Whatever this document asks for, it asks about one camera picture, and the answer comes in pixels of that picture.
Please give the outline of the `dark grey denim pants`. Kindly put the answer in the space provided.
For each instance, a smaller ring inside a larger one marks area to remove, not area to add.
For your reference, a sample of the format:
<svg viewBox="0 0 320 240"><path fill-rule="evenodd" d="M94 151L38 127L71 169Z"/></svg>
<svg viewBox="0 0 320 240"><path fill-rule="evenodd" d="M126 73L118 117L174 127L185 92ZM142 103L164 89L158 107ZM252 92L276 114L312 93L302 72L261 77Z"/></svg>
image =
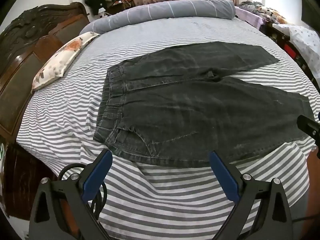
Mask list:
<svg viewBox="0 0 320 240"><path fill-rule="evenodd" d="M307 97L235 78L278 59L260 46L210 42L166 48L108 69L94 139L130 161L165 167L269 154L302 139Z"/></svg>

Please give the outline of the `floral pillow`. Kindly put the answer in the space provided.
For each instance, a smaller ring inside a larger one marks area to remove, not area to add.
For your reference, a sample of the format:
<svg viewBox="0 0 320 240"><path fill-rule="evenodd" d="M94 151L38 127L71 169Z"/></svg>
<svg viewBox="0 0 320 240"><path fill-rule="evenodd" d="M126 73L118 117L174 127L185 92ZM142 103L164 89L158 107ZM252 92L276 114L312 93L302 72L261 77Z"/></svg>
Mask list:
<svg viewBox="0 0 320 240"><path fill-rule="evenodd" d="M98 33L89 31L63 45L35 75L31 90L44 88L63 77L77 55L98 36Z"/></svg>

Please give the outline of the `dark wooden headboard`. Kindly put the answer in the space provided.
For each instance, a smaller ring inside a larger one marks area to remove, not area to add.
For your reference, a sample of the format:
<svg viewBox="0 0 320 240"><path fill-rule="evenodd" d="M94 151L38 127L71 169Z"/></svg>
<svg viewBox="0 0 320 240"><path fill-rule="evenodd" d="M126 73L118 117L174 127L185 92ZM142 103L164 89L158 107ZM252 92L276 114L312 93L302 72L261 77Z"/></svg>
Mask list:
<svg viewBox="0 0 320 240"><path fill-rule="evenodd" d="M34 76L88 23L80 2L47 4L24 11L1 33L1 204L8 217L29 220L40 180L56 179L16 138Z"/></svg>

